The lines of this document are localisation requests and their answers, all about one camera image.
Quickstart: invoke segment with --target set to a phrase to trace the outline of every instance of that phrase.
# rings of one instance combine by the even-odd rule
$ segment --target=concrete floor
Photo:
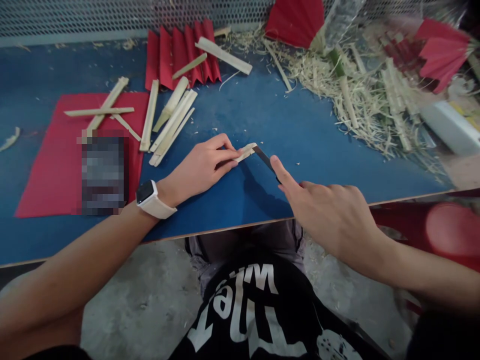
[[[358,322],[392,359],[405,358],[412,333],[396,308],[392,288],[326,256],[309,239],[305,269],[328,308]],[[0,281],[5,273],[1,269]],[[183,239],[141,245],[87,304],[81,346],[96,360],[167,359],[201,302]]]

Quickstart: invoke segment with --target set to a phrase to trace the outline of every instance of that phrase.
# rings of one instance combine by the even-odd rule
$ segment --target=left hand
[[[232,159],[241,154],[224,133],[198,143],[170,175],[156,183],[159,199],[175,208],[207,191],[239,164]]]

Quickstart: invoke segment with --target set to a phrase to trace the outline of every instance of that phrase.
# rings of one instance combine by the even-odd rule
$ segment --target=knife blade
[[[265,163],[265,165],[268,166],[268,168],[271,170],[271,172],[275,174],[275,170],[272,167],[272,164],[270,164],[270,158],[267,155],[265,155],[265,153],[262,151],[262,149],[260,149],[260,147],[257,145],[255,147],[253,147],[252,150]],[[280,182],[279,178],[276,176],[276,174],[275,174],[275,179],[278,181],[279,184],[281,184],[281,182]]]

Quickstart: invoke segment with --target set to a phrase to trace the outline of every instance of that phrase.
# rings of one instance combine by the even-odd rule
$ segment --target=white smartwatch
[[[167,219],[177,212],[176,208],[165,205],[159,199],[157,184],[153,180],[140,185],[136,191],[136,204],[144,212],[157,219]]]

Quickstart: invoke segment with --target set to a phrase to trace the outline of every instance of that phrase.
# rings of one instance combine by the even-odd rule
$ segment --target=red stool
[[[399,231],[406,244],[480,273],[480,216],[453,202],[397,202],[370,209],[375,223]]]

